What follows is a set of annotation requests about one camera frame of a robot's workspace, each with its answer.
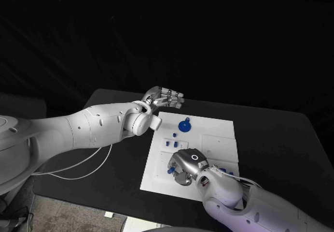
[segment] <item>white platform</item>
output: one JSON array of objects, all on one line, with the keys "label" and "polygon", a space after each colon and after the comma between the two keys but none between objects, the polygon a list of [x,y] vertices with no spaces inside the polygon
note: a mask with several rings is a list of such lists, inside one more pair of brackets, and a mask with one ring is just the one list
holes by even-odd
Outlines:
[{"label": "white platform", "polygon": [[[234,122],[166,112],[160,112],[159,117],[163,123],[153,136],[142,190],[202,201],[195,182],[185,187],[176,183],[173,175],[168,174],[169,160],[181,149],[198,148],[207,155],[211,165],[217,164],[219,168],[228,170],[228,173],[234,172],[234,175],[240,176]],[[192,130],[182,132],[179,123],[186,117],[191,118]]]}]

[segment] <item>black curtain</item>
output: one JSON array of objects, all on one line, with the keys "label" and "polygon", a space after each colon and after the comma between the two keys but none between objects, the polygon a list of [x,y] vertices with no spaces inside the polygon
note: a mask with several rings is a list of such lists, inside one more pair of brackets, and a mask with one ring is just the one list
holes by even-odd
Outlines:
[{"label": "black curtain", "polygon": [[2,1],[0,91],[44,98],[48,116],[81,110],[99,88],[145,93],[156,85],[189,99],[300,112],[333,160],[334,4],[145,8]]}]

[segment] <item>blue knob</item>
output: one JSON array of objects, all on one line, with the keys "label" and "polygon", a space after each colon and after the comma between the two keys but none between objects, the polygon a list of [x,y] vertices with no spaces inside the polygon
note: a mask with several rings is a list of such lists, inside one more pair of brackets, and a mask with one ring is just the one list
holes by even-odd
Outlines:
[{"label": "blue knob", "polygon": [[189,132],[192,129],[191,118],[188,117],[185,121],[179,123],[179,130],[182,132]]},{"label": "blue knob", "polygon": [[175,171],[176,171],[176,168],[172,167],[172,168],[169,169],[168,173],[172,174]]}]

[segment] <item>table surface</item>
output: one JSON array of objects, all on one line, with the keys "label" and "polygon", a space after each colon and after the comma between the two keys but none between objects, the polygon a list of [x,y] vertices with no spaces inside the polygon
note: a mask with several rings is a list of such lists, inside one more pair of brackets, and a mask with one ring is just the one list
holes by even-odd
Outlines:
[{"label": "table surface", "polygon": [[[107,103],[133,102],[143,94],[99,89],[86,108]],[[266,190],[284,197],[313,218],[334,227],[334,169],[304,114],[208,101],[186,100],[182,109],[159,111],[234,121],[241,176],[255,180]],[[80,180],[41,176],[38,195],[172,226],[230,231],[208,215],[202,202],[140,190],[155,131],[113,145],[110,158],[100,170]],[[96,149],[78,149],[55,156],[45,171],[68,167]],[[109,153],[60,174],[76,178],[88,174]]]}]

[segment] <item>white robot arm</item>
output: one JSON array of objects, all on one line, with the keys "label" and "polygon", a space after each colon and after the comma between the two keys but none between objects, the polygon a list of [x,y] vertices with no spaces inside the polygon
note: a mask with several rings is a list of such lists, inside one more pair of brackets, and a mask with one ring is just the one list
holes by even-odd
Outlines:
[{"label": "white robot arm", "polygon": [[11,191],[55,155],[100,148],[159,129],[160,106],[181,108],[183,94],[155,87],[142,101],[94,105],[70,116],[27,120],[0,116],[0,195]]},{"label": "white robot arm", "polygon": [[[173,154],[168,168],[176,170],[178,166],[183,172],[173,172],[176,182],[189,186],[195,180],[207,212],[234,232],[334,232],[255,182],[247,185],[217,166],[209,166],[198,149]],[[247,207],[237,210],[243,198]]]}]

